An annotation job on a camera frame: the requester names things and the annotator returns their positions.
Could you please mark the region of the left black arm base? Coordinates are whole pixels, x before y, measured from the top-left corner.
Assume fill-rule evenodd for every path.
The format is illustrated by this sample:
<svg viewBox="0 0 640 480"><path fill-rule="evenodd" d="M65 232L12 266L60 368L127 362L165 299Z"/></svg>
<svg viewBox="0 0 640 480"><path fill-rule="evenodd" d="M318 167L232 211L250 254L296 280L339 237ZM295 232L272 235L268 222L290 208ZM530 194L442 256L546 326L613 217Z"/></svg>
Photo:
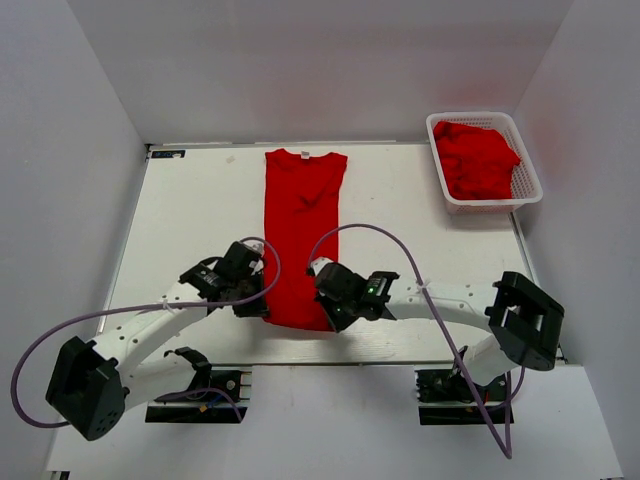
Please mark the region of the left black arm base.
<svg viewBox="0 0 640 480"><path fill-rule="evenodd" d="M241 367L214 367L206 356L190 347L168 350L164 360L186 366L189 383L172 388L162 400L148 403L145 422L149 424L240 424L248 410L251 370Z"/></svg>

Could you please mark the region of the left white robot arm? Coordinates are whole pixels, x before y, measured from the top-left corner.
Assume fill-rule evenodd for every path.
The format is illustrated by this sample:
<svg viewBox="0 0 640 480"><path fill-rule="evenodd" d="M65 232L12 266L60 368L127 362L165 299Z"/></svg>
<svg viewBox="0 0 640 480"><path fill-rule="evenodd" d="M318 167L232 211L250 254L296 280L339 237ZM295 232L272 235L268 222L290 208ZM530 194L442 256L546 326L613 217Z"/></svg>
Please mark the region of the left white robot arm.
<svg viewBox="0 0 640 480"><path fill-rule="evenodd" d="M228 398L212 380L212 364L192 347L169 341L217 309L263 316L264 249L234 242L221 257L206 258L182 273L157 303L88 341L60 349L47 402L86 440L105 436L123 414L155 400Z"/></svg>

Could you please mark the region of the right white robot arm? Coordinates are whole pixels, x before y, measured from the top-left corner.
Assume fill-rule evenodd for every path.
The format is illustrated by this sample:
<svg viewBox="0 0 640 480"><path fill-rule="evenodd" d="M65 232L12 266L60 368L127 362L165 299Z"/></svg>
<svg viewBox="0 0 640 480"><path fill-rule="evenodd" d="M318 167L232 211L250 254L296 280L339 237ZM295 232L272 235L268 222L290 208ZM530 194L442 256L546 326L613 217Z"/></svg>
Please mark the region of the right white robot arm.
<svg viewBox="0 0 640 480"><path fill-rule="evenodd" d="M420 284L395 272L369 277L320 257L313 276L315 301L336 332L360 319L434 320L479 329L487 337L458 349L464 362L451 374L453 390L472 399L497 377L523 367L551 371L565 315L564 308L521 273L505 271L490 286Z"/></svg>

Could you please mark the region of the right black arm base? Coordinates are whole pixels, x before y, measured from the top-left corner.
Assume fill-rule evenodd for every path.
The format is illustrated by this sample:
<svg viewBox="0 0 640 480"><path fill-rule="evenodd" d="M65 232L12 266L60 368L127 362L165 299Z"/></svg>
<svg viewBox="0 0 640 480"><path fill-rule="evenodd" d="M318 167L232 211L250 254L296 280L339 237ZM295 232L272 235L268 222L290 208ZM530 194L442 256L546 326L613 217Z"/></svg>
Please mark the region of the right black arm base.
<svg viewBox="0 0 640 480"><path fill-rule="evenodd" d="M466 384L449 369L415 371L419 423L421 426L469 426L485 423L479 407ZM478 388L481 400L494 424L507 419L507 377L502 375L488 386Z"/></svg>

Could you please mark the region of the red t shirt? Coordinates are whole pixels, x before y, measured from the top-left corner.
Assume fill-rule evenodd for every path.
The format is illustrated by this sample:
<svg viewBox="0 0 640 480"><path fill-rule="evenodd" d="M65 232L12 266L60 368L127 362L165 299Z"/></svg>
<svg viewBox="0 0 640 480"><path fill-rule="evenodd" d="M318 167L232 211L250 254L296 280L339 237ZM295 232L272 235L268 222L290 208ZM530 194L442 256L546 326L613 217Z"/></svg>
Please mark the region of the red t shirt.
<svg viewBox="0 0 640 480"><path fill-rule="evenodd" d="M306 274L316 242L339 226L339 196L348 157L320 157L277 149L265 154L264 237L281 266L266 252L264 279L276 285L265 296L266 321L277 326L325 332L326 314L315 301L314 280Z"/></svg>

